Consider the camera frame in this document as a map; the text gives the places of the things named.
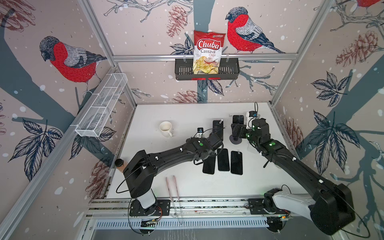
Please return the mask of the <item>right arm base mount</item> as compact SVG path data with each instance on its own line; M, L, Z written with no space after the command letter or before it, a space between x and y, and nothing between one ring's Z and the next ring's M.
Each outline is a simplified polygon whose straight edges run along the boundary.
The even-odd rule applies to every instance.
M245 208L250 210L251 215L289 215L290 211L279 209L273 201L273 196L282 191L282 189L274 188L264 193L263 198L248 199Z

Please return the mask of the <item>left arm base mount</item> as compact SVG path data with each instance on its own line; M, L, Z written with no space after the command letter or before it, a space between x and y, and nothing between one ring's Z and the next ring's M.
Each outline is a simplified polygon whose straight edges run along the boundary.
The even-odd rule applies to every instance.
M157 200L157 202L147 209L144 209L140 202L134 199L129 208L130 217L149 217L149 216L169 216L170 214L170 200Z

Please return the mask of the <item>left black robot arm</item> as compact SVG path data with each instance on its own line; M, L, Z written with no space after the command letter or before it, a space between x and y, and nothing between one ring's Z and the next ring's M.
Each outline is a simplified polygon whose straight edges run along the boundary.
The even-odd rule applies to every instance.
M185 144L164 152L137 152L123 170L131 198L138 200L144 210L156 208L152 183L157 174L185 162L203 162L222 146L221 138L212 134L208 138L188 138Z

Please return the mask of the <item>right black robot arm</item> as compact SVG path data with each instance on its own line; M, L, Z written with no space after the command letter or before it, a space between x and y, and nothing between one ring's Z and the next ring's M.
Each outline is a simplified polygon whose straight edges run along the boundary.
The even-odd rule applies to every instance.
M268 162L288 173L310 195L308 198L284 194L280 189L265 193L265 209L294 212L311 220L324 234L334 235L356 219L351 190L335 185L298 160L281 142L271 138L264 118L254 119L252 126L232 124L234 138L246 139Z

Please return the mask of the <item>purple-edged black phone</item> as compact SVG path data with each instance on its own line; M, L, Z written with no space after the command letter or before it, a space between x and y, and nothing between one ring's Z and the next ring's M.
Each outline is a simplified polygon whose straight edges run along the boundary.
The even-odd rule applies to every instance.
M224 140L224 120L213 121L213 134L216 134L221 141Z

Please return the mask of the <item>large black reflective phone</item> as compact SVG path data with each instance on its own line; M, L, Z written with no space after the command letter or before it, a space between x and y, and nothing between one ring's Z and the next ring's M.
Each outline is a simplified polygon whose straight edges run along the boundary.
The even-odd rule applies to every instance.
M214 175L215 166L216 166L216 156L209 156L207 159L204 160L203 173L208 175Z

